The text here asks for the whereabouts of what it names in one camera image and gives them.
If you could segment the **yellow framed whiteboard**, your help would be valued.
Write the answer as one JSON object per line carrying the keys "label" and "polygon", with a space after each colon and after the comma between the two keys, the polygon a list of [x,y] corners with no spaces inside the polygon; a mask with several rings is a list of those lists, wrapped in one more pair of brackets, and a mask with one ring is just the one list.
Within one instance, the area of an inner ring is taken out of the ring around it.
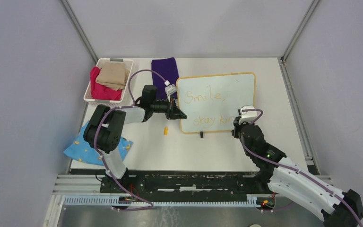
{"label": "yellow framed whiteboard", "polygon": [[178,107],[187,116],[180,121],[184,133],[230,131],[238,110],[255,105],[253,72],[184,77],[176,87]]}

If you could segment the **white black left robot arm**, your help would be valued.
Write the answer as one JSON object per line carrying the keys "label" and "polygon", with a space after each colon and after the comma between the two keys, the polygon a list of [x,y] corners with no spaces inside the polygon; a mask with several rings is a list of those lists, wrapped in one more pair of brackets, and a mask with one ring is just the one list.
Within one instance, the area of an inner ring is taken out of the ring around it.
{"label": "white black left robot arm", "polygon": [[124,174],[127,167],[118,149],[123,126],[148,121],[154,113],[164,114],[168,120],[186,119],[187,115],[175,103],[174,84],[165,87],[166,99],[156,98],[157,87],[145,85],[138,103],[131,106],[110,108],[98,105],[84,131],[84,141],[94,148],[102,159],[107,175],[112,177],[111,186],[117,192],[125,192],[130,181]]}

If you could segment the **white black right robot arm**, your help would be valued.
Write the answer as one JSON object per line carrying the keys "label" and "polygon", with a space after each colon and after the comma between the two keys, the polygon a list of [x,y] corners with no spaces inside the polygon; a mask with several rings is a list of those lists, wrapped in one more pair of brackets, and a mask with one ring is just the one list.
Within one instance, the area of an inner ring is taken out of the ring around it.
{"label": "white black right robot arm", "polygon": [[363,204],[354,190],[343,191],[299,167],[283,151],[266,142],[259,126],[238,116],[233,121],[237,138],[251,161],[259,168],[254,187],[287,197],[308,210],[325,227],[361,227]]}

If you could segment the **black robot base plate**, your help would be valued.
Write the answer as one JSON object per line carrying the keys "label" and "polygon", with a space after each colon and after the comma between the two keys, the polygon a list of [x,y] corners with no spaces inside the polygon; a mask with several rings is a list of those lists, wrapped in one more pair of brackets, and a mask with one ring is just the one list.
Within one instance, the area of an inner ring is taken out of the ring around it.
{"label": "black robot base plate", "polygon": [[272,195],[255,172],[128,170],[118,181],[101,178],[101,193],[132,192],[137,201],[241,202],[247,195]]}

